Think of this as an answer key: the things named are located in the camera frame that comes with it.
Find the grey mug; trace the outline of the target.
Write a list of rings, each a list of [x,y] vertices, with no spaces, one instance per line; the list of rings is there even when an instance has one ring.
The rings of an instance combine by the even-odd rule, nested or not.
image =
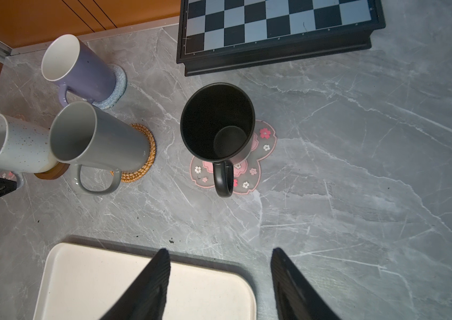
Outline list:
[[[72,189],[93,196],[113,193],[122,173],[137,171],[149,149],[142,133],[86,101],[73,102],[58,113],[49,139],[55,158],[70,165]],[[103,191],[88,190],[81,180],[83,167],[113,172],[111,185]]]

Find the brown wooden round coaster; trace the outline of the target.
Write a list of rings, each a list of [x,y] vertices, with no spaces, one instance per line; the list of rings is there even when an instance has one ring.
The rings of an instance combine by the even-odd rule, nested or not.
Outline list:
[[[68,170],[69,167],[70,165],[67,163],[58,162],[57,165],[52,169],[43,173],[35,173],[35,176],[38,179],[42,180],[55,180],[61,177]]]

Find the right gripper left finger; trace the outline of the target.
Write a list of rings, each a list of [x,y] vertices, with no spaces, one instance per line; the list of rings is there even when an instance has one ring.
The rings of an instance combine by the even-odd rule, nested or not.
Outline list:
[[[170,272],[170,254],[160,249],[102,319],[162,319]]]

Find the cream serving tray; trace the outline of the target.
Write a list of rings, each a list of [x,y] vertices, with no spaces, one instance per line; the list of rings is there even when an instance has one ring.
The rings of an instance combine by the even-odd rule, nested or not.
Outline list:
[[[149,257],[60,243],[47,257],[34,319],[99,319]],[[240,275],[173,262],[164,319],[256,319],[251,285]]]

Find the rattan woven round coaster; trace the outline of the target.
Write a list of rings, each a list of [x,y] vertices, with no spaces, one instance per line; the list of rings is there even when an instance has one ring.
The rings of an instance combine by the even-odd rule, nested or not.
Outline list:
[[[133,183],[135,181],[140,180],[143,176],[145,176],[147,172],[151,169],[151,167],[154,165],[157,153],[156,141],[151,130],[140,123],[132,123],[131,126],[144,135],[144,137],[147,139],[149,149],[146,155],[146,160],[137,171],[128,171],[122,173],[121,178],[122,183]]]

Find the pink flower coaster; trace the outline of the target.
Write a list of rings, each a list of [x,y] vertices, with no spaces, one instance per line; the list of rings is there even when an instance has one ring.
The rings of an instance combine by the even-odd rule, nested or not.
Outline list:
[[[249,156],[233,167],[233,193],[248,195],[261,180],[261,161],[269,157],[277,144],[275,129],[265,121],[256,120]],[[214,189],[213,165],[192,157],[189,167],[191,180],[200,188]]]
[[[16,180],[15,175],[10,171],[3,171],[0,173],[0,178],[8,180]]]

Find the black chessboard box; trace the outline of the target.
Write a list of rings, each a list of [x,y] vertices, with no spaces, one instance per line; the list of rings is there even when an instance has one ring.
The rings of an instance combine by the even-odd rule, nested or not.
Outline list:
[[[182,1],[176,61],[185,75],[371,48],[380,1]]]

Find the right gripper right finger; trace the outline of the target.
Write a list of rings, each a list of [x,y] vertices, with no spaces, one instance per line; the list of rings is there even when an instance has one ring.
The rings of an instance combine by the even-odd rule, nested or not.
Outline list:
[[[272,253],[271,274],[279,319],[339,320],[336,313],[279,247]]]

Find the white speckled mug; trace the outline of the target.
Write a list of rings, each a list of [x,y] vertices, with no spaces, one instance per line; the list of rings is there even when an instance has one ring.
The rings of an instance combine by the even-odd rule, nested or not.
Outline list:
[[[23,186],[24,173],[45,173],[58,161],[50,149],[50,131],[0,113],[0,173],[11,172]]]

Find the grey woven round coaster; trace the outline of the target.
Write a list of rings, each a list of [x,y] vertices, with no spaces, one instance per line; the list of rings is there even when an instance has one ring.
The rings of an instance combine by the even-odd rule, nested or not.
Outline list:
[[[122,97],[127,88],[127,75],[122,67],[116,64],[109,64],[108,67],[114,72],[116,84],[112,94],[104,101],[93,102],[92,105],[101,109],[111,109]]]

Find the black mug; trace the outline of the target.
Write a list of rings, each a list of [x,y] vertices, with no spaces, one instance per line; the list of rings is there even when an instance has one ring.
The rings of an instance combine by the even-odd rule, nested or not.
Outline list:
[[[212,163],[220,197],[233,194],[234,166],[251,153],[255,120],[255,108],[247,93],[230,83],[202,87],[183,108],[182,140],[195,157]]]

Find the white mug purple handle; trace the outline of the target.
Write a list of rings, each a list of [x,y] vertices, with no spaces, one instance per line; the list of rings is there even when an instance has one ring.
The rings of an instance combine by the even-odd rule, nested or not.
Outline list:
[[[101,103],[116,87],[113,69],[72,34],[58,37],[47,48],[42,59],[42,75],[59,87],[58,97],[63,107],[69,105],[69,91],[90,103]]]

